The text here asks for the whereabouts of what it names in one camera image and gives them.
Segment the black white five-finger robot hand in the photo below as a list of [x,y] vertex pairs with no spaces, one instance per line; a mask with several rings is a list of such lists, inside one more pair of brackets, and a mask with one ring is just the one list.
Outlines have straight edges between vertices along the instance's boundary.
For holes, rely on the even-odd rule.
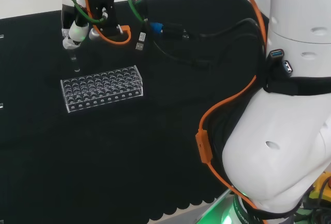
[[88,21],[71,0],[62,0],[61,21],[64,49],[77,49],[88,34]]

